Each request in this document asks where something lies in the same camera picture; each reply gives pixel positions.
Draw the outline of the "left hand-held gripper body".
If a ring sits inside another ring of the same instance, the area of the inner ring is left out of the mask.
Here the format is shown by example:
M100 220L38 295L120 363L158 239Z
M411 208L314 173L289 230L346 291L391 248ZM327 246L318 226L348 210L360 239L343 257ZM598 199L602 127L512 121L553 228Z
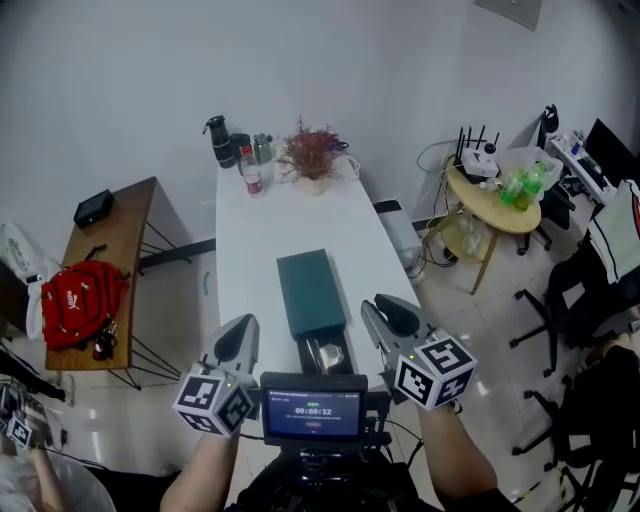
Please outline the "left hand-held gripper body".
M200 361L192 368L172 405L193 429L232 437L245 420L259 415L259 388L253 377L256 361Z

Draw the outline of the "silver metal object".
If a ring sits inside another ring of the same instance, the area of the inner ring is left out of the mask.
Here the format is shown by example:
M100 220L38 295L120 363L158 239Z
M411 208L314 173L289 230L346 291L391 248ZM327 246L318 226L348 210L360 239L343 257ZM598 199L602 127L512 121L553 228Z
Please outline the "silver metal object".
M344 353L340 346L332 343L322 344L317 339L307 339L305 346L310 361L310 370L314 373L329 375L336 372L344 362Z

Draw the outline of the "dark green box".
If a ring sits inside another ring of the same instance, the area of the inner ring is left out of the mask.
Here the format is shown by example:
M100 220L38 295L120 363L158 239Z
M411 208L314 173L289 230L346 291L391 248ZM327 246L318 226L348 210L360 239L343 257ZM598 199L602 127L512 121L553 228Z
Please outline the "dark green box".
M329 375L354 373L346 340L347 317L329 257L324 249L290 255L277 260L277 269L289 331L296 344L302 372L310 370L307 339L340 346L344 362Z

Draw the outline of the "person's right forearm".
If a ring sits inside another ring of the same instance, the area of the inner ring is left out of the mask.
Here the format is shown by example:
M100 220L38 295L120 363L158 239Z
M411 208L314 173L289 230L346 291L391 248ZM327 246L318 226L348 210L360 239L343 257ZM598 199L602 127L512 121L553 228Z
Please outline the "person's right forearm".
M451 406L420 410L418 416L432 485L446 510L498 487L493 466Z

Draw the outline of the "white air purifier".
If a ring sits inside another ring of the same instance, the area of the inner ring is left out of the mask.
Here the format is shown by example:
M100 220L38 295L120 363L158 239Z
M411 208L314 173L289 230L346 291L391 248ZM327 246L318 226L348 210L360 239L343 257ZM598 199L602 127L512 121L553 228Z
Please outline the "white air purifier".
M373 204L405 271L411 272L419 261L422 242L408 215L396 200Z

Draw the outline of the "black long bar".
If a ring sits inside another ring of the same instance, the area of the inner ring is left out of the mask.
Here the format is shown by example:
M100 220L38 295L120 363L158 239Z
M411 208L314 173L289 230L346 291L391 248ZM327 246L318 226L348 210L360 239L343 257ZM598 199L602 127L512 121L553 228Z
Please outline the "black long bar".
M175 261L186 261L189 263L194 257L214 252L216 250L216 239L207 239L185 246L150 254L139 259L138 268L140 271L155 266L172 263Z

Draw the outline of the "round wooden table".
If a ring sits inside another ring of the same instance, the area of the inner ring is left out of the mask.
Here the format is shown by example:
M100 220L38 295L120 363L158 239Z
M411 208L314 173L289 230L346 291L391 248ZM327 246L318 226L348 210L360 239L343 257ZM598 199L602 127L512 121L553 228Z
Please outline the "round wooden table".
M489 241L480 248L477 256L463 256L461 240L448 246L448 250L459 260L481 264L470 291L471 295L475 295L489 267L500 235L525 235L533 232L541 222L541 208L538 203L535 203L526 211L518 211L513 206L504 205L497 192L482 190L479 186L472 185L455 166L445 167L441 174L446 177L447 184L458 198L458 202L436 225L426 228L422 245L424 249L427 249L431 240L440 233L442 233L442 239L445 242L453 241L455 236L450 225L461 211L469 211L488 226L491 229Z

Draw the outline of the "person's black clothing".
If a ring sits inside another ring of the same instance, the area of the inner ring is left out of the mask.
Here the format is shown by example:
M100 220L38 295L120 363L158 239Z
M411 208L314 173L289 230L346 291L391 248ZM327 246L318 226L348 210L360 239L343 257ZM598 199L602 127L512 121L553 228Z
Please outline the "person's black clothing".
M499 490L465 498L449 510L422 500L408 469L385 459L344 471L278 458L224 512L520 512Z

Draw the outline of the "green plastic bottle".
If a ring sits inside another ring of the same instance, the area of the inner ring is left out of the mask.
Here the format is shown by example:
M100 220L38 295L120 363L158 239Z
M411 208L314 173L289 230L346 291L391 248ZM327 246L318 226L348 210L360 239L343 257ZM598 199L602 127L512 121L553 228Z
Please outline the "green plastic bottle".
M522 191L529 201L533 201L546 182L547 164L538 160L522 171Z
M524 169L519 167L501 174L502 185L499 197L504 205L513 206L515 204L523 188L523 173Z

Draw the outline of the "clear bottle red label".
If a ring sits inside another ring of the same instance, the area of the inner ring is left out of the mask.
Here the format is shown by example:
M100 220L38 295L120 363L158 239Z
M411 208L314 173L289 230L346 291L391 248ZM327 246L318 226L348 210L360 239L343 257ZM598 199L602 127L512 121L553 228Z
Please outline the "clear bottle red label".
M241 169L248 194L253 198L261 197L264 194L264 185L250 145L241 148Z

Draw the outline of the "red potted plant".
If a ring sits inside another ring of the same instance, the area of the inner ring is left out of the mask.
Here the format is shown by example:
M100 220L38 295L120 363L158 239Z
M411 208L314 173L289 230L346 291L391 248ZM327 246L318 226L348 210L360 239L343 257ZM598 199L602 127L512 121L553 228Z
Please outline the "red potted plant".
M341 144L329 126L314 128L299 116L294 132L284 138L276 162L282 176L292 177L294 185L317 197L334 177L336 160L343 153Z

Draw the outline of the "white device with loop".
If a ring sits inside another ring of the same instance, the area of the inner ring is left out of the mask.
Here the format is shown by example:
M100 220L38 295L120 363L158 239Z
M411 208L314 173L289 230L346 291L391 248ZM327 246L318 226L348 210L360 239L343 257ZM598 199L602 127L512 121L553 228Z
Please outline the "white device with loop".
M27 287L25 327L28 338L43 341L41 288L61 269L60 265L11 222L0 224L0 260Z

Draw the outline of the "white striped garment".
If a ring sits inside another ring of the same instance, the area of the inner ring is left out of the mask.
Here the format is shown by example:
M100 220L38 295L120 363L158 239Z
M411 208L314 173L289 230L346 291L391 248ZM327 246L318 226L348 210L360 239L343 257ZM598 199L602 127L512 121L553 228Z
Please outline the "white striped garment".
M640 188L633 180L620 183L614 198L590 221L588 233L609 284L640 266Z

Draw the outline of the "black computer monitor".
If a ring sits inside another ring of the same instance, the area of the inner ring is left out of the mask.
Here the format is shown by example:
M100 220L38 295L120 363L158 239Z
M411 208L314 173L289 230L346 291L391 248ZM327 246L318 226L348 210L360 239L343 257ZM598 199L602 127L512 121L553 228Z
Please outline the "black computer monitor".
M633 175L636 160L624 143L597 118L586 138L585 150L615 187Z

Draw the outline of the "black monitor mount rig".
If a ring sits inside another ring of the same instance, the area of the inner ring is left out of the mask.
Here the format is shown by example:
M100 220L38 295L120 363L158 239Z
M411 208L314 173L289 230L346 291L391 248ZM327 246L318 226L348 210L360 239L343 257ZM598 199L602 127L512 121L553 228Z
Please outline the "black monitor mount rig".
M375 392L366 399L364 438L355 448L284 448L238 495L245 512L333 512L384 501L394 461L385 430L390 398Z

